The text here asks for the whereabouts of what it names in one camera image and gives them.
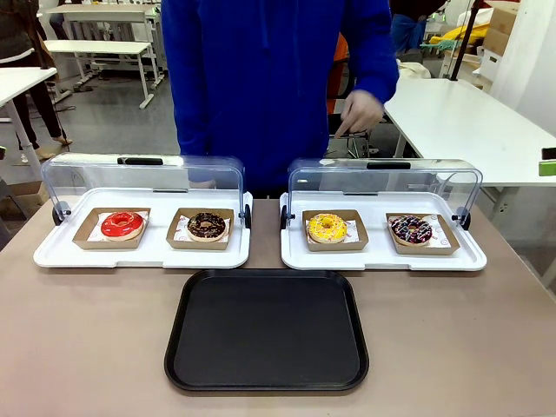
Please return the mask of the person left hand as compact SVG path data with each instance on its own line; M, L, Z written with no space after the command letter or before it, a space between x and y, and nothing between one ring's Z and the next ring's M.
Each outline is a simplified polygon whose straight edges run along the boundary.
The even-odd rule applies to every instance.
M341 112L341 124L334 134L335 139L350 133L369 131L384 115L384 107L373 95L365 90L350 92Z

